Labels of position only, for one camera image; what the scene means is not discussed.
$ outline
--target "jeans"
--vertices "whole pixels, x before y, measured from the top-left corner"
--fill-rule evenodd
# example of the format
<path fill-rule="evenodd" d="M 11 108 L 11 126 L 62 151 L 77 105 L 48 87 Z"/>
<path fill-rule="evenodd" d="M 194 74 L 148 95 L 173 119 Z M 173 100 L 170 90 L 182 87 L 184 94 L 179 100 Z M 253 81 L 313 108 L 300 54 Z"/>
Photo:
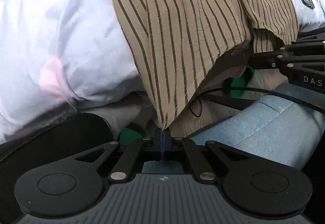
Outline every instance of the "jeans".
<path fill-rule="evenodd" d="M 276 92 L 325 109 L 325 95 L 285 82 Z M 242 151 L 302 169 L 325 129 L 325 115 L 289 100 L 266 95 L 241 113 L 201 130 L 192 137 L 198 145 L 215 140 Z M 146 162 L 143 173 L 182 173 L 179 162 Z"/>

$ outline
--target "gray gripper base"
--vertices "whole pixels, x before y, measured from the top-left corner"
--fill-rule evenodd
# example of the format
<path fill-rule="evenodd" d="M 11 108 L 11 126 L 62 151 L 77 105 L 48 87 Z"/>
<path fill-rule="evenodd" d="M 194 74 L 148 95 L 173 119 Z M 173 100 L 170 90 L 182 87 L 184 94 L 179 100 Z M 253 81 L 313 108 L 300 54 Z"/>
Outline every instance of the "gray gripper base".
<path fill-rule="evenodd" d="M 196 182 L 191 175 L 137 174 L 112 185 L 89 210 L 64 219 L 25 215 L 18 224 L 307 224 L 301 215 L 285 220 L 261 220 L 232 208 L 216 186 Z"/>

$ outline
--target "green cloth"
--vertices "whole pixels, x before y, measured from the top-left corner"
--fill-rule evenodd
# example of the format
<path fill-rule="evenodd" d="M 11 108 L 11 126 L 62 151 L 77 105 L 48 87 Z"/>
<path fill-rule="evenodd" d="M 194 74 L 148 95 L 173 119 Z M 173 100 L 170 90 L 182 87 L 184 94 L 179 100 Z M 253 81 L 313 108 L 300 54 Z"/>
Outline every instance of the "green cloth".
<path fill-rule="evenodd" d="M 129 145 L 132 141 L 142 138 L 142 135 L 128 127 L 124 128 L 118 138 L 120 145 Z"/>
<path fill-rule="evenodd" d="M 234 87 L 246 88 L 247 85 L 249 84 L 249 82 L 254 77 L 254 74 L 255 74 L 254 69 L 252 69 L 250 67 L 246 67 L 245 72 L 242 74 L 242 76 L 240 78 L 228 79 L 224 85 L 224 87 L 228 90 L 227 96 L 230 98 L 241 98 L 244 95 L 245 91 L 231 90 L 231 88 L 234 88 Z"/>

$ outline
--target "pink stain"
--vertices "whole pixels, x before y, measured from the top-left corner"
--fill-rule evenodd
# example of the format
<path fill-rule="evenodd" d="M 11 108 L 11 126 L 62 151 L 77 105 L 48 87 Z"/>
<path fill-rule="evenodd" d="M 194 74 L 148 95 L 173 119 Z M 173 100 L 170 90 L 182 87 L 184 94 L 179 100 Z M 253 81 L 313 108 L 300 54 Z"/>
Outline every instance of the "pink stain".
<path fill-rule="evenodd" d="M 68 101 L 70 98 L 63 65 L 56 56 L 52 56 L 43 66 L 38 85 L 42 91 L 49 93 L 57 100 Z"/>

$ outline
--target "striped shirt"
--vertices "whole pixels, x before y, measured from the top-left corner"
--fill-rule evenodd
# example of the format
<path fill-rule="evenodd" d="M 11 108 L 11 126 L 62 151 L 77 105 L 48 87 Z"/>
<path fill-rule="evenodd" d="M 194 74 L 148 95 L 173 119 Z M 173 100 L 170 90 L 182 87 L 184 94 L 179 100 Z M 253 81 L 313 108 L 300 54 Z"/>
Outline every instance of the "striped shirt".
<path fill-rule="evenodd" d="M 248 50 L 272 51 L 298 34 L 292 0 L 113 3 L 160 128 L 175 120 L 211 69 L 217 74 Z"/>

